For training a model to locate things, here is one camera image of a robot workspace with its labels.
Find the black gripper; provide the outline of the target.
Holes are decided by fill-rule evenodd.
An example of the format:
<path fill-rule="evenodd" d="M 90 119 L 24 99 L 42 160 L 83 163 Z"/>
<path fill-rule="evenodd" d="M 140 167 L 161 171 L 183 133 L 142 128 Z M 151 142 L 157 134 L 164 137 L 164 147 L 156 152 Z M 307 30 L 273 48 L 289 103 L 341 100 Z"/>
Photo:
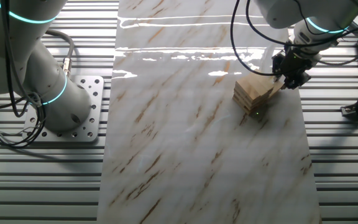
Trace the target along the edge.
<path fill-rule="evenodd" d="M 307 73 L 303 73 L 307 68 L 311 67 L 311 60 L 297 56 L 293 51 L 280 51 L 272 57 L 272 72 L 275 74 L 273 80 L 279 81 L 283 75 L 286 76 L 284 86 L 288 89 L 294 90 L 311 79 Z"/>

